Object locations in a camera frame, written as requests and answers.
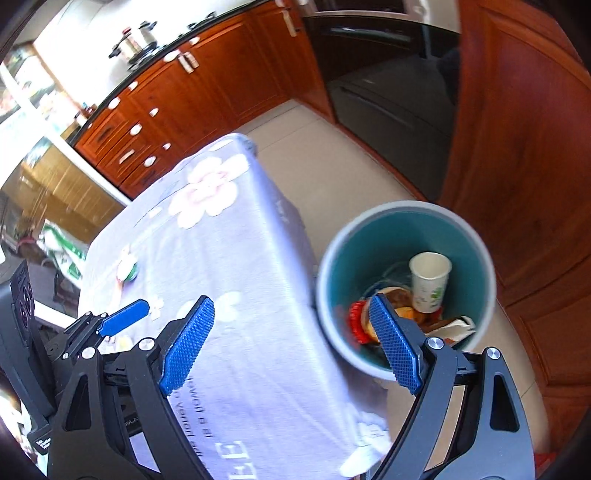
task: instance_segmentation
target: white wall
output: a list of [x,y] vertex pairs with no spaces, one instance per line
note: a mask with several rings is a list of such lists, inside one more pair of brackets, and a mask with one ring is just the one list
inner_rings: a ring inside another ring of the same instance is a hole
[[79,103],[101,103],[127,76],[123,58],[109,58],[125,27],[158,21],[154,35],[163,45],[212,11],[218,15],[249,0],[72,0],[34,42],[67,92]]

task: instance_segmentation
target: wooden cabinet door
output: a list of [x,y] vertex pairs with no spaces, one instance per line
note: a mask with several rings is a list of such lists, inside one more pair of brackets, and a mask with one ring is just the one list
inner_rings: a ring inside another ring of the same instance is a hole
[[179,57],[160,60],[141,75],[129,98],[162,132],[164,143],[182,152],[177,162],[232,130],[200,70],[187,72]]
[[334,123],[308,35],[297,8],[291,2],[286,5],[286,8],[279,8],[275,2],[267,2],[248,12],[256,25],[257,40],[272,54],[272,62],[281,73],[288,94]]
[[591,405],[591,76],[519,0],[460,0],[460,96],[441,203],[480,233],[553,449]]
[[558,450],[591,406],[591,258],[506,312],[531,359]]
[[236,126],[287,100],[248,20],[242,14],[221,23],[190,50],[199,62],[197,71],[217,86],[216,102],[225,100]]
[[482,236],[509,306],[591,254],[591,76],[555,20],[525,2],[462,0],[460,11],[441,203]]

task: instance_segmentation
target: beige floor tile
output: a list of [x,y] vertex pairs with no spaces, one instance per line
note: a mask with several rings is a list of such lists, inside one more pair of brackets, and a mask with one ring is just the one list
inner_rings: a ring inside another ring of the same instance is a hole
[[262,148],[259,160],[300,211],[318,259],[338,231],[360,213],[413,198],[389,172],[321,119]]
[[521,402],[523,403],[527,423],[530,427],[534,451],[536,453],[549,452],[550,426],[548,425],[548,415],[537,384],[534,383],[521,397]]
[[427,469],[432,468],[442,463],[445,460],[447,451],[452,442],[453,432],[456,431],[457,419],[460,416],[460,409],[462,408],[462,398],[464,396],[464,387],[454,387],[452,391],[452,398],[449,401],[449,407],[447,408],[447,414],[443,421],[443,427],[429,463]]
[[267,122],[273,120],[275,117],[278,117],[284,114],[285,112],[291,110],[292,108],[296,108],[299,105],[300,104],[295,100],[288,100],[287,102],[282,103],[281,105],[278,105],[275,108],[272,108],[268,112],[265,112],[262,115],[257,116],[255,119],[251,120],[247,124],[238,127],[235,131],[240,134],[248,135],[255,128],[258,128],[261,125],[266,124]]
[[298,105],[255,128],[249,132],[248,136],[255,141],[261,151],[318,119],[314,112]]
[[523,395],[535,382],[534,369],[511,321],[498,303],[488,330],[473,351],[482,353],[487,346],[496,346],[502,352],[517,391]]
[[397,382],[380,381],[388,389],[388,427],[392,441],[402,429],[413,406],[414,396]]

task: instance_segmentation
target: cooking pot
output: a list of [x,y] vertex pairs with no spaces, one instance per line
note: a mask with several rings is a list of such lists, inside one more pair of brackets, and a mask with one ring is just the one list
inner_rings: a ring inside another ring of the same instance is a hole
[[140,26],[133,30],[127,27],[123,30],[123,37],[119,43],[113,47],[109,58],[122,55],[127,63],[134,65],[158,46],[158,41],[152,33],[152,29],[156,26],[156,22],[142,22]]

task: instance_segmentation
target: blue gripper pad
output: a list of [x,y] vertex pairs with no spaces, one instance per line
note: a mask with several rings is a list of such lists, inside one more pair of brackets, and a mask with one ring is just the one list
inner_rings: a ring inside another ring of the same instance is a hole
[[208,297],[201,297],[185,318],[189,321],[166,352],[160,390],[167,397],[183,386],[205,339],[213,327],[215,310]]
[[138,320],[144,318],[150,311],[150,305],[145,300],[136,300],[115,312],[110,317],[107,317],[103,325],[99,329],[99,333],[103,337],[112,337],[121,330],[126,329],[129,325],[133,325]]
[[396,380],[415,395],[423,386],[420,377],[421,359],[398,325],[398,321],[404,319],[396,315],[383,294],[374,295],[369,302],[369,321],[378,335]]

